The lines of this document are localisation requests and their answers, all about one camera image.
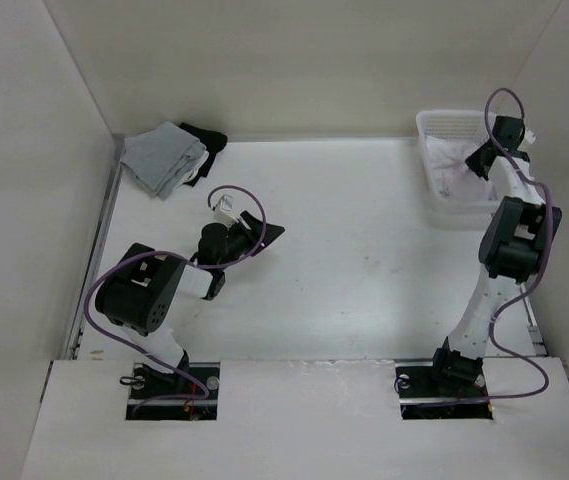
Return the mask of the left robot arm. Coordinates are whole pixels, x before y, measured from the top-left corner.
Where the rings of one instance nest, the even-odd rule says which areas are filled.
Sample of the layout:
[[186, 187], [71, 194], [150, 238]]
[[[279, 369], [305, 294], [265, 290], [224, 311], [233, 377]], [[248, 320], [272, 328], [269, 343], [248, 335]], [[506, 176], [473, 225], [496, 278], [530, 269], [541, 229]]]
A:
[[142, 377], [170, 399], [188, 387], [188, 354], [174, 339], [165, 318], [176, 295], [213, 300], [225, 284], [225, 265], [244, 256], [254, 257], [285, 232], [244, 211], [231, 224], [205, 225], [190, 260], [162, 256], [153, 248], [132, 244], [125, 267], [98, 288], [95, 309], [126, 333], [132, 343], [163, 362], [145, 365]]

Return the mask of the white plastic basket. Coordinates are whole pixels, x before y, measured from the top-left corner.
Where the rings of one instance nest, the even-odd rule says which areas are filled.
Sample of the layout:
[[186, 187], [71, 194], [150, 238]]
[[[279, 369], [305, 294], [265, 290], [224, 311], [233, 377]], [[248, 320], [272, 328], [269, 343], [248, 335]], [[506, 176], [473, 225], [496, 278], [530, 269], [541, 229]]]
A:
[[490, 214], [499, 204], [493, 185], [476, 176], [465, 160], [488, 139], [484, 113], [424, 110], [416, 115], [419, 152], [431, 198], [446, 214]]

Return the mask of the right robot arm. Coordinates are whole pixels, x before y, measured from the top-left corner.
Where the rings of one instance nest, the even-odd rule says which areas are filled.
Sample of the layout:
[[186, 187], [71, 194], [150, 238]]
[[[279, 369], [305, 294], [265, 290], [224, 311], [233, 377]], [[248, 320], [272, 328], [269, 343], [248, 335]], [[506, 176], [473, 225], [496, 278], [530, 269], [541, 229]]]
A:
[[485, 125], [489, 139], [466, 165], [492, 183], [500, 203], [480, 242], [475, 290], [427, 373], [430, 388], [443, 396], [473, 386], [483, 375], [486, 346], [496, 342], [496, 322], [504, 310], [523, 300], [521, 285], [540, 281], [562, 217], [548, 188], [530, 177], [530, 159], [519, 150], [524, 120], [498, 116], [486, 119]]

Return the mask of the folded grey tank top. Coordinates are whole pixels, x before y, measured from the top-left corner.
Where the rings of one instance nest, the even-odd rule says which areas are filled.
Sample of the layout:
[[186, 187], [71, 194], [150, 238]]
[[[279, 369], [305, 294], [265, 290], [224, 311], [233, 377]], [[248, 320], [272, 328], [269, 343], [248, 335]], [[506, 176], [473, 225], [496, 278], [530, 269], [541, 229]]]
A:
[[121, 163], [150, 198], [166, 200], [184, 184], [206, 150], [194, 135], [171, 122], [146, 133], [124, 138]]

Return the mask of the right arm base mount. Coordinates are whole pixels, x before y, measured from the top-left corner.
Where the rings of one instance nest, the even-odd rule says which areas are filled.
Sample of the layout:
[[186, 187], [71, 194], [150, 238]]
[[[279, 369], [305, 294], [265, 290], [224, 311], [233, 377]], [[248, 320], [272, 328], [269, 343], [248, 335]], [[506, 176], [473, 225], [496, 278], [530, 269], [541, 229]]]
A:
[[403, 420], [492, 420], [483, 378], [480, 385], [456, 386], [436, 381], [429, 362], [395, 365], [394, 389]]

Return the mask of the left metal table rail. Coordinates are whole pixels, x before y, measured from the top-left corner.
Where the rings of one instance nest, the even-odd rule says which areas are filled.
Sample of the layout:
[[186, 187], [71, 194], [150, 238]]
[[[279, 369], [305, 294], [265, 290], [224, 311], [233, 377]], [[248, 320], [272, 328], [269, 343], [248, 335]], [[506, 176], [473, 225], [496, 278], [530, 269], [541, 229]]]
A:
[[103, 254], [103, 249], [117, 198], [121, 178], [120, 158], [124, 150], [124, 135], [116, 133], [112, 135], [114, 141], [114, 154], [110, 162], [109, 174], [105, 186], [105, 192], [97, 217], [95, 233], [90, 244], [88, 262], [79, 290], [77, 304], [73, 315], [69, 319], [69, 328], [66, 333], [62, 358], [64, 360], [74, 360], [77, 358], [81, 337], [83, 335], [84, 313], [83, 304], [88, 293], [89, 287], [97, 278], [97, 271]]

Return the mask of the white tank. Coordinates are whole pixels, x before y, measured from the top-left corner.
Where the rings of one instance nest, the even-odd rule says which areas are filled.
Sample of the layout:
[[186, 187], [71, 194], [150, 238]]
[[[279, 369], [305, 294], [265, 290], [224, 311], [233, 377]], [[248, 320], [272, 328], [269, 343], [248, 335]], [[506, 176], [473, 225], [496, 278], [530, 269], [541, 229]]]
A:
[[185, 176], [185, 177], [184, 177], [184, 183], [191, 182], [191, 181], [193, 181], [193, 180], [197, 177], [197, 175], [198, 175], [200, 169], [202, 168], [202, 166], [203, 166], [203, 165], [206, 163], [206, 161], [208, 160], [208, 157], [209, 157], [209, 152], [208, 152], [207, 150], [205, 150], [205, 151], [203, 152], [202, 156], [201, 156], [201, 157], [197, 160], [197, 162], [193, 165], [193, 169], [192, 169], [192, 171], [190, 172], [190, 174], [189, 174], [188, 176]]
[[427, 164], [444, 198], [464, 203], [494, 200], [491, 182], [476, 176], [465, 164], [478, 148], [472, 142], [426, 137]]

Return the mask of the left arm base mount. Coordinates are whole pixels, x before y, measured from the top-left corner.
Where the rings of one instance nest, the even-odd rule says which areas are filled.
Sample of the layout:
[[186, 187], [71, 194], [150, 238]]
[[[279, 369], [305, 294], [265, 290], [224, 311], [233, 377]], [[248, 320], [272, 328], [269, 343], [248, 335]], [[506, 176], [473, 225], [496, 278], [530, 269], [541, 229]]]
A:
[[193, 380], [136, 363], [119, 379], [127, 388], [129, 421], [214, 421], [218, 414], [219, 363], [191, 363], [185, 368]]

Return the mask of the folded white tank top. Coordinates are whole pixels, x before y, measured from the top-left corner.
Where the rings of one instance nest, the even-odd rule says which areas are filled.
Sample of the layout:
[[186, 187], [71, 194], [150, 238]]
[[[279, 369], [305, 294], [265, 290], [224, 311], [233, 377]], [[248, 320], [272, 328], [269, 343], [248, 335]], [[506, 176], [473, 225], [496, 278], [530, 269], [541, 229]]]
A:
[[202, 156], [201, 156], [201, 157], [197, 160], [197, 162], [193, 165], [193, 169], [192, 169], [192, 171], [190, 172], [190, 174], [189, 174], [188, 176], [185, 176], [185, 177], [184, 177], [184, 183], [191, 182], [191, 181], [193, 181], [193, 180], [197, 177], [197, 175], [198, 175], [200, 169], [202, 168], [202, 166], [203, 166], [203, 165], [206, 163], [206, 161], [208, 160], [208, 157], [209, 157], [209, 152], [208, 152], [207, 150], [205, 150], [205, 151], [203, 152]]

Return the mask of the metal table rail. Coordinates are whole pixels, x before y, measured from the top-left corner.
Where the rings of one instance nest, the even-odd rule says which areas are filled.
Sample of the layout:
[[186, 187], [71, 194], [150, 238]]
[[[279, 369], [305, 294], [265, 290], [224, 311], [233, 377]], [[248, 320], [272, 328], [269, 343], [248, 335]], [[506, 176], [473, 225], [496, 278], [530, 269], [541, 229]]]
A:
[[529, 332], [529, 337], [535, 351], [535, 355], [538, 357], [546, 357], [548, 355], [548, 351], [536, 317], [534, 315], [531, 302], [528, 297], [525, 297], [521, 300], [521, 303], [526, 313], [528, 322], [527, 330]]
[[97, 278], [97, 271], [103, 254], [103, 249], [117, 198], [121, 178], [120, 158], [124, 150], [124, 135], [116, 133], [112, 135], [114, 141], [114, 154], [110, 162], [109, 174], [105, 186], [105, 192], [97, 217], [95, 233], [90, 244], [88, 262], [79, 290], [77, 304], [73, 315], [69, 319], [69, 328], [66, 333], [62, 358], [64, 360], [74, 360], [77, 358], [81, 337], [83, 335], [84, 313], [83, 304], [88, 293], [89, 287]]

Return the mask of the folded black tank top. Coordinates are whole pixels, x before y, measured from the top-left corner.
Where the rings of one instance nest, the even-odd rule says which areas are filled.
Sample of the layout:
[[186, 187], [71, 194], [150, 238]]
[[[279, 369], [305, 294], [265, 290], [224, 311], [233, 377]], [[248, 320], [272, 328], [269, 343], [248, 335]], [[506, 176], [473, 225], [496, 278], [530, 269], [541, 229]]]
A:
[[221, 132], [198, 128], [186, 122], [180, 123], [179, 127], [197, 137], [208, 152], [207, 160], [200, 166], [195, 177], [187, 182], [187, 185], [194, 187], [201, 178], [208, 176], [217, 155], [227, 146], [228, 136]]

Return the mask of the right metal table rail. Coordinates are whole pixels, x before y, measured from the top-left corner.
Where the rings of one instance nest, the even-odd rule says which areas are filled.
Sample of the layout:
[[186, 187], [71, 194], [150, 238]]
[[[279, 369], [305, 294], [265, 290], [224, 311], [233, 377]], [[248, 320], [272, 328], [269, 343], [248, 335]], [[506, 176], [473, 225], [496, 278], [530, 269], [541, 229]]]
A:
[[528, 322], [527, 330], [529, 332], [529, 337], [535, 351], [535, 355], [538, 357], [546, 357], [548, 355], [548, 351], [536, 317], [534, 315], [531, 302], [528, 297], [525, 297], [521, 300], [521, 303], [526, 313]]

